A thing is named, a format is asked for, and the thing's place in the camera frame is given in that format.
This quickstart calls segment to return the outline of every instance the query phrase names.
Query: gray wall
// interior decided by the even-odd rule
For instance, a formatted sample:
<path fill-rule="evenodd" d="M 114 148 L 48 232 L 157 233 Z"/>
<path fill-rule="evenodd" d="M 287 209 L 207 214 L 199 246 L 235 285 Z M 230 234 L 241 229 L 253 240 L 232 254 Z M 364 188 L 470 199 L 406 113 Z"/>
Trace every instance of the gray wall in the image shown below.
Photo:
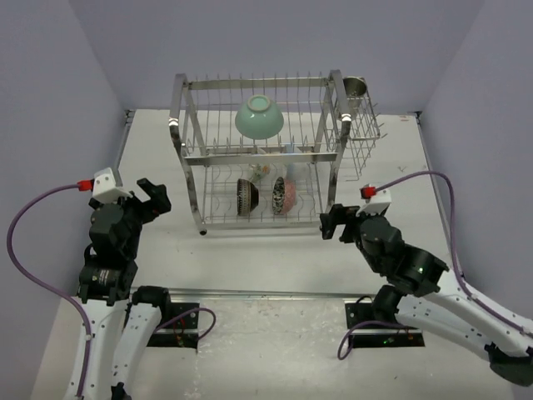
<path fill-rule="evenodd" d="M 364 76 L 380 110 L 421 110 L 482 0 L 71 0 L 127 108 L 168 108 L 175 73 Z"/>
<path fill-rule="evenodd" d="M 2 3 L 0 232 L 39 193 L 89 178 L 114 159 L 123 112 L 66 1 Z M 75 293 L 87 243 L 86 193 L 57 195 L 16 231 L 39 277 Z M 0 392 L 30 396 L 58 300 L 15 270 L 0 246 Z"/>
<path fill-rule="evenodd" d="M 468 280 L 533 318 L 533 2 L 487 0 L 422 115 L 433 168 L 456 188 Z M 443 198 L 447 192 L 441 188 Z M 517 398 L 533 398 L 516 389 Z"/>

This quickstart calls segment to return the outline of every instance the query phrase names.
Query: two-tier dish rack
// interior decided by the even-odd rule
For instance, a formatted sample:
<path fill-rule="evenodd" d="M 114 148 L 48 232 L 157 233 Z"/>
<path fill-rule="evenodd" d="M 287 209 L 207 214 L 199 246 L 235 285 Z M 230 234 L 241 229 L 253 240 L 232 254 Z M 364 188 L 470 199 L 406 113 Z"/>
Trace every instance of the two-tier dish rack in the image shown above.
<path fill-rule="evenodd" d="M 251 140 L 235 127 L 237 109 L 254 94 L 267 95 L 283 111 L 285 124 L 273 138 Z M 338 70 L 327 77 L 217 76 L 193 81 L 177 74 L 168 125 L 202 235 L 208 229 L 318 226 L 320 213 L 335 202 L 343 158 L 351 159 L 360 177 L 380 138 L 365 80 L 343 78 Z M 274 182 L 285 177 L 290 163 L 300 166 L 296 205 L 285 215 L 275 215 Z M 271 169 L 256 183 L 259 204 L 250 215 L 238 216 L 237 180 L 248 179 L 250 166 L 257 164 Z"/>

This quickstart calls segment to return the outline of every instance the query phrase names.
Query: mint green bowl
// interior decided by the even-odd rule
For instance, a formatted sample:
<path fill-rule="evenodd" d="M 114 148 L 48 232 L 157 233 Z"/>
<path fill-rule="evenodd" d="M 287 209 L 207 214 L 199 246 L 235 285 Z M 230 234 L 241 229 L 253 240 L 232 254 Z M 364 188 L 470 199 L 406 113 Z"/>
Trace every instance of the mint green bowl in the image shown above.
<path fill-rule="evenodd" d="M 237 130 L 247 138 L 264 140 L 276 136 L 283 128 L 283 114 L 270 98 L 256 94 L 241 105 L 235 116 Z"/>

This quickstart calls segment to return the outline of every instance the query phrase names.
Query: metal dish rack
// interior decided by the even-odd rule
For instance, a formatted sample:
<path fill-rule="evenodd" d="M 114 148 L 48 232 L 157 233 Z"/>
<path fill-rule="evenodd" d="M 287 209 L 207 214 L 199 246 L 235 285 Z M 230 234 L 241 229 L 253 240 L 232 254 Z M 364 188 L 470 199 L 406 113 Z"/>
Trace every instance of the metal dish rack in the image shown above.
<path fill-rule="evenodd" d="M 346 95 L 347 80 L 353 79 L 365 90 Z M 273 99 L 285 118 L 278 135 L 261 141 L 243 137 L 234 123 L 241 104 L 259 93 Z M 335 202 L 343 159 L 359 178 L 381 137 L 364 79 L 343 79 L 338 70 L 327 77 L 217 76 L 194 81 L 177 74 L 168 126 L 202 235 L 207 229 L 318 226 L 320 213 Z M 285 177 L 290 163 L 303 166 L 295 180 L 297 203 L 288 214 L 274 215 L 273 185 L 277 177 Z M 257 208 L 239 217 L 237 179 L 248 179 L 254 164 L 268 164 L 271 172 L 255 183 L 260 193 Z"/>

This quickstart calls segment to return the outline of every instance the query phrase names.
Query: red connector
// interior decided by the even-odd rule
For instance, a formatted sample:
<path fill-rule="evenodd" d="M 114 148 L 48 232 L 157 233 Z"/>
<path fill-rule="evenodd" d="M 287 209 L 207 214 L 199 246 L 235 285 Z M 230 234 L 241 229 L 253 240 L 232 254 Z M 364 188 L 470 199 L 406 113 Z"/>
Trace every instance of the red connector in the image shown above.
<path fill-rule="evenodd" d="M 77 183 L 78 189 L 80 192 L 86 192 L 87 190 L 92 190 L 94 187 L 94 179 L 86 179 Z"/>
<path fill-rule="evenodd" d="M 376 187 L 366 186 L 366 187 L 361 188 L 361 198 L 368 200 L 369 198 L 375 195 L 376 195 Z"/>

